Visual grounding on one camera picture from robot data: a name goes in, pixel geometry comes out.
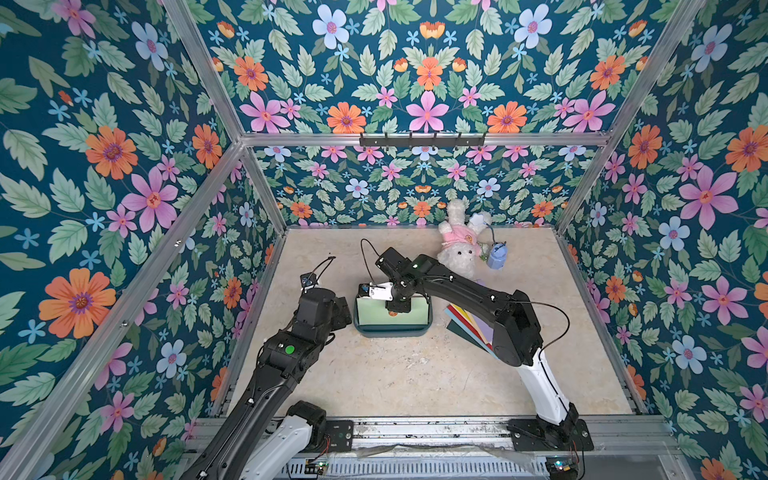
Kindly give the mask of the light green envelope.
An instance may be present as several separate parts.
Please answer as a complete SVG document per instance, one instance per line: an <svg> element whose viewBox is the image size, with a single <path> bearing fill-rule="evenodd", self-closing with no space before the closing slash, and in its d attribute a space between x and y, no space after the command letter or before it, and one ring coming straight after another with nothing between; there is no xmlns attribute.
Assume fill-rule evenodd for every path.
<svg viewBox="0 0 768 480"><path fill-rule="evenodd" d="M384 300L358 298L357 324L364 329L418 329L430 322L430 305L423 297L411 299L408 312L390 311Z"/></svg>

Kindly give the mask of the cream yellow envelope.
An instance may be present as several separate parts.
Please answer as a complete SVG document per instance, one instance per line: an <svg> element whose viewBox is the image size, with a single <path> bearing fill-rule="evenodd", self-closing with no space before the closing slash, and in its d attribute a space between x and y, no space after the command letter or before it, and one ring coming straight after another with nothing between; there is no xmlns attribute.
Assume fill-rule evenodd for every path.
<svg viewBox="0 0 768 480"><path fill-rule="evenodd" d="M463 318L463 323L466 324L468 327L470 327L475 334L475 331L473 329L473 324L472 324L472 318L471 318L472 314L469 313L467 310L457 306L455 306L455 310Z"/></svg>

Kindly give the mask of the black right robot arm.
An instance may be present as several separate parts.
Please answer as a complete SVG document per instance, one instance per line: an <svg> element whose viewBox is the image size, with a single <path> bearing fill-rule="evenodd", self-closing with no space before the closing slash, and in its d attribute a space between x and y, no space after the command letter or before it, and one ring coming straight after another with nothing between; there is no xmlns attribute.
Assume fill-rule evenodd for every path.
<svg viewBox="0 0 768 480"><path fill-rule="evenodd" d="M549 367L544 354L547 344L527 294L488 288L433 257L421 254L411 260L394 248L385 250L375 265L388 278L388 310L404 310L411 298L420 294L441 298L489 326L491 350L497 359L518 370L534 401L539 428L552 439L564 441L570 437L579 413Z"/></svg>

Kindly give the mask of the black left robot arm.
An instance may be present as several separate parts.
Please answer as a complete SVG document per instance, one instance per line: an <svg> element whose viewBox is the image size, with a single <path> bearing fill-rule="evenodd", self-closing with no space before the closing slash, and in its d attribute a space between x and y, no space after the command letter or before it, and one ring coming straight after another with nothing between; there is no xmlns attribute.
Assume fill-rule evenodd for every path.
<svg viewBox="0 0 768 480"><path fill-rule="evenodd" d="M292 319L265 341L244 393L183 479L238 479L268 424L317 362L331 334L352 323L348 302L328 289L304 291Z"/></svg>

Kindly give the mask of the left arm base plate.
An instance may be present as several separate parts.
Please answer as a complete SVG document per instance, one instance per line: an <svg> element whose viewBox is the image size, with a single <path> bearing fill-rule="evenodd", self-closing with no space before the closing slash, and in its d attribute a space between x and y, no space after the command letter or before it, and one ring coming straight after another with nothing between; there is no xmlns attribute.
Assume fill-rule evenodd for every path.
<svg viewBox="0 0 768 480"><path fill-rule="evenodd" d="M320 453L349 452L355 433L352 420L324 420L314 427L307 451L315 455Z"/></svg>

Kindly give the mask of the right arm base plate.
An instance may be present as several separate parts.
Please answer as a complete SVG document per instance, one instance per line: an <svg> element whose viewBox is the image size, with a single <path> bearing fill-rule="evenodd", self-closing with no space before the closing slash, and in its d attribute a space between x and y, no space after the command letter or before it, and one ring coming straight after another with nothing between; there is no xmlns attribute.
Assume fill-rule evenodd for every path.
<svg viewBox="0 0 768 480"><path fill-rule="evenodd" d="M583 419L553 425L538 417L507 422L513 448L518 452L593 451L594 443Z"/></svg>

